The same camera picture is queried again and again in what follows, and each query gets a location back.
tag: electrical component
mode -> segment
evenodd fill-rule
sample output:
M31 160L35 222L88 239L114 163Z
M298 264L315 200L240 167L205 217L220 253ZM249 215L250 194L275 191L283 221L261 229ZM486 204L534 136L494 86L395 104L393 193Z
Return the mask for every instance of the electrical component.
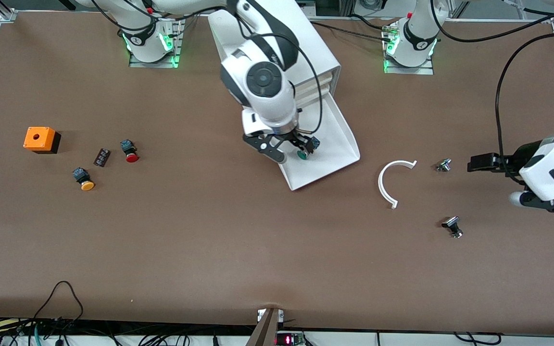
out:
M139 157L136 154L136 147L134 146L134 143L132 143L131 140L126 139L121 142L121 150L125 153L126 157L125 160L129 163L137 162Z
M457 225L457 222L459 222L459 217L455 216L442 222L441 226L444 228L448 228L452 233L453 238L461 238L463 236L463 231L459 228L459 225Z
M36 154L56 154L61 135L52 127L32 126L27 128L23 147Z
M286 156L279 146L290 142L305 160L319 146L319 140L305 134L315 133L322 121L322 92L315 72L292 30L268 13L254 0L228 2L229 13L239 21L241 35L247 39L222 61L222 82L242 105L243 140L259 153L283 164ZM247 27L251 36L242 30ZM313 131L299 129L299 110L295 90L284 71L293 66L298 55L306 59L314 73L319 96L319 121Z
M386 54L400 65L421 66L433 53L440 30L438 25L444 24L448 13L448 0L416 0L411 15L391 24L396 32L387 34L391 42L386 45ZM438 18L438 25L435 24L434 15Z
M276 346L298 346L304 345L303 333L277 332L275 337Z
M94 182L91 181L90 175L82 167L75 169L72 174L76 182L81 184L81 190L89 191L94 188Z
M97 157L95 158L93 164L95 164L95 166L104 167L109 156L110 150L102 148L97 154Z

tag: metal fitting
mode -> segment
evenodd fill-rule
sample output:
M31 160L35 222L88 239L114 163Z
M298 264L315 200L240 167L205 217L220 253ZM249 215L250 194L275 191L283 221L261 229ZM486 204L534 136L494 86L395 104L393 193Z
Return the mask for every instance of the metal fitting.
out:
M435 166L435 170L438 172L447 172L450 171L450 162L453 162L451 159L445 159L442 162L438 163Z

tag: wire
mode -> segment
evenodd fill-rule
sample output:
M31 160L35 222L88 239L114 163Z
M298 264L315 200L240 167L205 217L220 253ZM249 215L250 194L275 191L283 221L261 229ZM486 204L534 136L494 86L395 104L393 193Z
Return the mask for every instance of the wire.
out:
M370 26L374 29L382 30L383 28L381 26L377 26L375 24L372 24L370 21L368 21L366 18L364 18L362 15L358 15L356 13L352 13L350 17L358 18L363 21L363 23L367 24L367 26Z
M36 317L38 317L38 315L40 314L40 311L42 311L42 309L44 309L44 307L48 304L48 302L50 302L50 299L52 298L53 294L55 294L55 291L57 290L57 287L59 287L60 284L68 285L72 293L72 296L74 297L74 300L78 303L78 307L81 309L81 312L78 314L78 316L74 320L66 324L65 327L63 327L63 329L66 329L70 324L76 322L79 318L83 316L83 313L84 313L83 303L81 303L81 301L76 296L76 293L74 292L74 287L72 287L72 284L69 281L61 280L57 282L57 284L55 284L55 287L53 287L52 291L50 292L50 295L48 296L48 298L46 298L46 302L44 302L44 304L42 304L42 306L36 311L36 313L33 315L33 318L31 318L32 320L35 320Z
M292 97L296 99L296 87L294 86L294 83L292 83L291 81L288 81L288 83L290 83L290 85L292 86L292 92L294 93Z
M108 321L104 321L104 323L106 324L106 328L108 328L108 332L110 333L109 336L110 336L110 338L114 341L114 344L115 344L116 346L123 346L123 345L119 342L119 340L117 340L117 338L114 337L114 333L113 333L113 331L110 329L110 325L108 324Z
M141 26L140 28L128 28L127 26L122 26L121 24L117 23L114 19L110 18L108 16L108 14L106 14L106 12L104 12L103 9L101 9L101 7L95 2L95 0L91 0L91 2L93 3L93 5L95 6L95 8L100 11L100 13L106 17L106 19L108 19L109 22L111 22L112 24L114 24L115 26L117 26L119 29L123 29L123 30L127 30L127 31L142 31L144 29L147 29L147 28L150 28L151 26L153 26L155 24L155 22L157 21L155 18L153 18L154 20L151 21L151 23L145 25L145 26Z
M237 21L239 23L239 29L240 29L240 35L244 38L244 39L250 39L251 37L248 37L245 35L245 33L243 32L242 30L242 26L240 26L240 23L242 22L242 20L240 20L240 18L237 17ZM319 98L319 120L317 120L317 126L316 128L313 130L313 131L306 131L306 130L301 130L299 129L299 132L302 133L302 134L308 134L308 135L312 135L314 133L317 132L317 130L319 130L319 127L320 125L322 124L322 117L323 117L323 101L322 101L322 86L321 84L319 83L319 77L317 77L317 73L315 71L315 68L314 68L314 64L312 64L312 62L310 61L309 57L305 54L305 52L301 49L301 47L299 47L298 44L295 44L294 42L292 42L292 40L290 39L290 37L287 37L286 35L282 35L282 34L276 34L276 33L266 33L266 34L255 34L255 33L252 33L252 35L258 35L259 37L279 37L279 38L282 38L282 39L285 39L286 41L290 42L290 44L296 48L299 53L301 53L301 55L305 58L305 60L307 61L307 64L309 65L309 68L311 68L312 70L312 73L314 73L314 79L316 81L316 85L317 85L317 95L318 95L318 98Z
M495 342L484 342L484 341L480 341L480 340L476 340L474 339L473 335L471 335L471 333L469 332L466 332L467 336L470 337L469 339L465 339L463 337L460 337L457 332L454 332L454 336L457 337L457 339L461 340L461 341L464 341L464 342L469 342L471 344L473 344L473 346L477 346L478 344L480 345L488 345L488 346L496 346L496 345L499 345L501 344L502 342L502 336L497 334L497 341Z
M463 39L463 38L459 38L459 37L453 37L453 35L450 35L449 33L446 32L446 30L444 28L442 28L439 20L437 19L437 14L435 13L435 6L433 6L433 1L434 0L430 0L430 1L431 1L431 14L433 15L433 20L435 21L435 25L437 25L437 27L440 29L441 33L443 33L449 39L455 40L457 42L464 42L464 43L489 41L490 39L504 37L504 36L519 32L523 29L530 28L530 27L532 27L536 24L540 24L541 22L544 22L545 20L549 20L551 18L554 18L554 13L552 13L552 14L550 14L548 16L545 16L543 18L540 18L538 20L534 20L534 22L530 22L528 24L525 24L523 26L519 26L518 28L515 28L515 29L512 29L512 30L508 30L505 33L499 33L499 34L496 34L496 35L491 35L490 37Z
M508 177L510 177L510 179L512 179L514 182L516 182L518 184L521 184L521 185L525 185L525 182L523 182L522 180L518 180L512 174L512 172L508 170L508 168L506 167L506 164L505 164L504 141L502 139L502 126L501 126L501 120L499 118L499 95L500 95L500 92L501 92L501 89L502 89L502 83L504 82L504 77L506 75L506 72L508 72L508 67L510 67L510 64L512 63L512 61L514 61L516 56L523 49L525 49L527 46L529 46L530 44L532 44L534 42L537 42L537 41L540 41L541 39L546 39L546 38L550 38L550 37L554 37L554 33L540 35L539 37L534 37L534 38L530 39L529 41L525 42L518 49L516 49L514 53L512 53L512 56L510 57L510 59L508 59L508 62L506 62L506 65L504 66L504 70L502 71L502 74L499 77L499 82L497 83L497 92L495 93L495 121L497 122L497 141L499 142L499 159L501 161L501 165L504 168L504 171L506 172L506 175L508 175Z
M226 9L226 7L224 6L213 6L213 7L207 7L206 9L203 9L203 10L200 10L200 11L195 11L194 13L190 13L190 14L187 14L187 15L184 15L183 17L179 17L179 18L174 18L174 20L183 20L183 19L187 19L187 18L190 18L190 17L193 17L197 14L200 14L200 13L203 13L203 12L206 12L206 11L218 11L218 10L224 10ZM163 16L163 18L167 18L167 17L170 17L172 15L172 13L167 13Z
M305 332L303 332L303 341L305 341L305 346L315 346L314 344L312 344L311 341L307 339Z
M534 13L534 14L541 14L541 15L552 15L552 13L550 13L550 12L528 9L527 7L523 8L523 11L529 12L529 13Z
M194 24L196 24L196 22L198 21L198 17L200 17L200 15L196 15L195 17L193 17L189 21L189 24L187 24L187 22L186 22L185 27L183 28L183 31L181 31L180 33L176 33L176 34L170 34L170 35L168 35L168 37L175 38L175 37L179 37L180 35L183 35L183 33L185 33L185 30L187 30L187 28L189 28L189 27L193 26Z
M138 12L142 13L143 15L145 15L145 16L151 18L151 21L154 21L154 22L157 21L157 19L156 19L154 16L150 15L150 14L147 12L147 9L144 9L144 10L143 10L143 9L141 9L140 7L137 7L137 6L134 5L130 0L123 0L123 1L124 1L126 4L128 4L129 6L134 7L134 9L136 9L136 11L138 11Z
M334 30L337 30L337 31L341 31L343 33L348 33L350 35L357 35L359 37L367 37L367 38L372 38L372 39L378 39L378 40L384 41L384 42L390 42L390 39L387 38L387 37L375 37L374 35L367 35L367 34L363 34L363 33L357 33L356 31L341 29L341 28L337 28L336 26L330 26L330 25L327 25L327 24L319 23L319 22L311 22L311 23L315 24L317 26L323 26L325 28L334 29Z

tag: yellow push button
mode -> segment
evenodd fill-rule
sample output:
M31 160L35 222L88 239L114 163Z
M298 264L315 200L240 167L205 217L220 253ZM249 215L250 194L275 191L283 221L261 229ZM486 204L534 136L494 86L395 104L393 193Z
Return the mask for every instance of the yellow push button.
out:
M83 191L89 191L91 190L92 188L94 188L95 184L91 181L86 181L86 182L83 182L81 183L81 190Z

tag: red push button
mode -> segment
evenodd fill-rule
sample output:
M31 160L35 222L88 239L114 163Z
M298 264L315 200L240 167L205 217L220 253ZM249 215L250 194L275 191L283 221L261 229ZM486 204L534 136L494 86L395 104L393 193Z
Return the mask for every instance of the red push button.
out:
M139 157L136 154L127 154L127 157L125 158L127 162L137 162L138 159Z

